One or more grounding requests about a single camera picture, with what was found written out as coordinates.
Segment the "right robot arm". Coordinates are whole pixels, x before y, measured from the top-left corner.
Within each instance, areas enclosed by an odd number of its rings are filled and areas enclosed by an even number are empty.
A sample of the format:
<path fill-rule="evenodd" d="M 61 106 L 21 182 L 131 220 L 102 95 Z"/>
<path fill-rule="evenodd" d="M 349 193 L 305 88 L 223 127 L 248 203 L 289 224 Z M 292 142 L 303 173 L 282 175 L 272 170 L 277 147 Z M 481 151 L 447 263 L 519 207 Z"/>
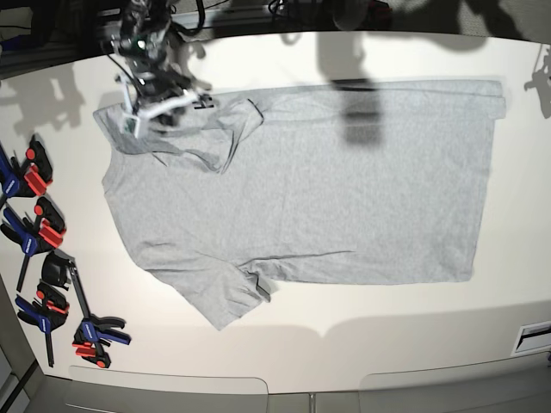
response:
<path fill-rule="evenodd" d="M 174 1 L 130 1 L 121 12 L 119 34 L 109 41 L 113 53 L 127 63 L 115 81 L 122 87 L 120 129 L 139 136 L 149 123 L 175 121 L 187 106 L 201 102 L 205 91 L 170 60 L 170 40 L 181 46 L 195 36 L 206 20 L 204 2 L 197 1 L 198 23 L 186 28 L 172 20 Z"/>

